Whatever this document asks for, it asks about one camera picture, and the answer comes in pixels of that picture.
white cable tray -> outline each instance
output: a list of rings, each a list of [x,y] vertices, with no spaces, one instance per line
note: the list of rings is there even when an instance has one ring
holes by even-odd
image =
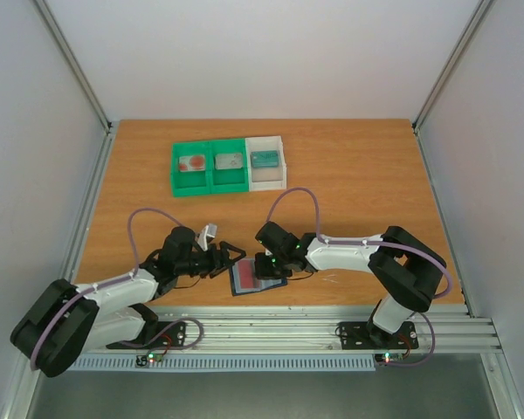
[[[83,354],[69,371],[217,373],[261,371],[375,371],[370,354],[171,354],[162,362],[136,365],[135,354]]]

black cable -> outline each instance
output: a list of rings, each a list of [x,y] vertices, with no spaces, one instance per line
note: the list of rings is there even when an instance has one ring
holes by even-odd
[[[301,278],[289,278],[287,281],[300,281],[302,279],[311,278],[313,275],[314,275],[314,272],[311,273],[310,275],[306,275],[305,277],[301,277]]]
[[[187,288],[192,288],[194,285],[196,285],[198,282],[200,282],[202,279],[201,278],[198,278],[198,280],[192,284],[192,285],[187,285],[187,286],[176,286],[175,288],[173,288],[174,290],[185,290]]]

white wall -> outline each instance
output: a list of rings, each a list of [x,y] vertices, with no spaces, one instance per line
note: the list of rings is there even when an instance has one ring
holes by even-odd
[[[457,259],[524,401],[524,0],[498,0],[422,132]]]
[[[410,118],[477,0],[49,0],[113,119]]]
[[[0,1],[0,410],[10,332],[59,275],[102,137],[31,2]]]

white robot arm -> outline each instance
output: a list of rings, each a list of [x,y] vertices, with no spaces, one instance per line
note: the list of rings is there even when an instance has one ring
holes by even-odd
[[[81,285],[54,281],[17,324],[10,341],[49,377],[64,372],[85,351],[120,341],[148,344],[162,322],[143,303],[172,290],[182,275],[213,278],[246,255],[226,242],[219,248],[210,243],[215,233],[213,224],[198,237],[178,226],[161,249],[125,276]]]
[[[387,347],[414,312],[429,310],[442,278],[442,272],[431,262],[415,253],[387,247],[385,242],[417,249],[446,266],[437,253],[396,226],[371,237],[317,237],[315,233],[306,233],[299,239],[269,221],[256,239],[266,248],[265,253],[255,256],[258,279],[288,278],[294,271],[327,269],[374,274],[388,292],[367,324],[369,342],[375,347]],[[403,256],[406,260],[402,265],[398,260]]]

black mounting bracket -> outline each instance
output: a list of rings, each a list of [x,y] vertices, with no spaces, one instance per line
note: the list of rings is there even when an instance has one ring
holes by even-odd
[[[153,333],[153,336],[158,334],[161,330],[163,330],[164,327],[168,326],[170,322],[168,321],[159,321],[155,325],[155,331]],[[170,347],[183,347],[184,341],[186,340],[186,323],[181,321],[180,323],[177,323],[176,325],[170,327],[168,330],[166,330],[164,335],[168,336],[171,339]],[[167,340],[160,336],[153,342],[144,345],[143,347],[140,347],[138,349],[153,349],[153,348],[161,348],[167,346]],[[107,349],[132,349],[131,347],[127,347],[126,345],[122,345],[119,342],[112,343],[110,345],[107,345]]]
[[[385,342],[384,347],[378,347],[371,339],[367,324],[367,321],[342,321],[342,323],[339,323],[335,333],[340,338],[341,349],[352,351],[363,349],[407,349],[407,344],[398,337],[400,334],[408,340],[411,349],[419,347],[416,327],[411,321],[405,321],[400,330],[395,335],[392,335],[392,339]]]

